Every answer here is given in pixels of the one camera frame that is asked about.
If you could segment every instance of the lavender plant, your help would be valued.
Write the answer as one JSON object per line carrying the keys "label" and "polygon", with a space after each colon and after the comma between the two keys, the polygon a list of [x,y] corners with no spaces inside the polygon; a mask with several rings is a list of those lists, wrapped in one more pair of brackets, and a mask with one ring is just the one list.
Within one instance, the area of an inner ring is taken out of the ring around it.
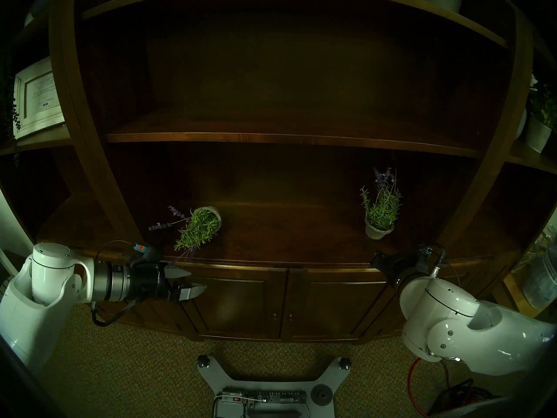
{"label": "lavender plant", "polygon": [[398,218],[401,207],[402,195],[397,188],[397,175],[388,168],[385,173],[375,171],[375,189],[377,196],[375,202],[369,197],[369,191],[362,187],[360,189],[363,198],[362,206],[365,208],[365,216],[368,222],[380,231],[388,231]]}
{"label": "lavender plant", "polygon": [[217,216],[207,210],[197,208],[192,212],[188,227],[180,229],[182,236],[174,245],[174,250],[187,249],[194,251],[202,244],[211,241],[218,229]]}
{"label": "lavender plant", "polygon": [[544,84],[539,89],[530,88],[530,104],[530,114],[535,119],[552,130],[557,129],[557,96],[551,92],[549,85]]}
{"label": "lavender plant", "polygon": [[172,212],[172,215],[180,217],[180,220],[162,224],[158,222],[156,225],[150,226],[149,230],[165,229],[177,223],[185,222],[187,226],[179,230],[180,239],[176,241],[174,250],[186,249],[184,254],[193,254],[202,244],[211,241],[211,238],[217,232],[218,219],[211,211],[197,208],[195,211],[191,212],[190,217],[186,217],[172,205],[169,205],[168,208]]}

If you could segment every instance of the picture frame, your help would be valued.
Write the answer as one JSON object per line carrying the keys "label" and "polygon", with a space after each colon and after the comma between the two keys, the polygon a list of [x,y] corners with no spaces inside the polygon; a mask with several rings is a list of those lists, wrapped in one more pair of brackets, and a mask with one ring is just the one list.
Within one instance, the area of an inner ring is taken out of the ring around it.
{"label": "picture frame", "polygon": [[16,139],[64,123],[50,57],[20,71],[14,80],[13,96],[21,128],[13,123]]}

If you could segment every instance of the potted plant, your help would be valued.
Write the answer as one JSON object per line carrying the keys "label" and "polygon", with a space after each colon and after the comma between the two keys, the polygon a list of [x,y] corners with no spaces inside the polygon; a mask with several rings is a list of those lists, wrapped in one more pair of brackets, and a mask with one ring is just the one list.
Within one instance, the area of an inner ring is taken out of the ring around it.
{"label": "potted plant", "polygon": [[524,142],[541,153],[551,131],[557,124],[557,98],[544,84],[540,89],[530,89],[530,121]]}
{"label": "potted plant", "polygon": [[165,224],[157,223],[154,226],[150,226],[149,230],[154,231],[156,229],[170,227],[180,222],[185,222],[186,227],[179,230],[180,239],[177,240],[174,245],[174,250],[185,249],[185,252],[180,255],[179,258],[184,255],[188,256],[188,254],[189,256],[193,256],[195,251],[199,249],[202,244],[211,241],[213,235],[221,228],[221,214],[215,207],[207,206],[197,208],[191,212],[191,217],[184,216],[172,205],[168,208],[170,208],[174,216],[180,217],[180,220]]}
{"label": "potted plant", "polygon": [[394,221],[401,207],[402,196],[397,188],[396,173],[393,174],[391,168],[385,173],[379,173],[375,169],[375,189],[377,195],[373,205],[365,187],[360,191],[364,199],[362,206],[365,208],[365,233],[373,240],[380,240],[393,231]]}

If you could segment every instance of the wall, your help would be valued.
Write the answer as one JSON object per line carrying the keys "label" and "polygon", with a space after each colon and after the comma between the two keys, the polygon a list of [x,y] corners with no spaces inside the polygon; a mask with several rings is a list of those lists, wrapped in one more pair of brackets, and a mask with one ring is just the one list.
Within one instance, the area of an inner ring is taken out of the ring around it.
{"label": "wall", "polygon": [[33,251],[33,242],[13,215],[4,194],[0,191],[0,249],[9,250],[20,256]]}

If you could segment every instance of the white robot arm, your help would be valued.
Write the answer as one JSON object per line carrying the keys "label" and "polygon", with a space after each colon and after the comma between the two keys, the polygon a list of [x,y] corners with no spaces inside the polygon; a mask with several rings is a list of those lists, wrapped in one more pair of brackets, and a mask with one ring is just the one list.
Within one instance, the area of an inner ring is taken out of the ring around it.
{"label": "white robot arm", "polygon": [[[60,244],[39,243],[0,302],[0,334],[26,367],[36,373],[54,350],[75,303],[92,302],[95,321],[96,301],[182,301],[205,290],[198,284],[170,285],[167,279],[190,273],[159,263],[159,259],[136,257],[128,264],[94,261]],[[76,264],[85,268],[83,279],[74,273]]]}
{"label": "white robot arm", "polygon": [[458,286],[428,276],[427,249],[413,257],[379,254],[372,263],[391,277],[397,290],[407,319],[402,331],[406,347],[426,361],[455,359],[473,372],[494,376],[533,366],[556,326],[478,301]]}

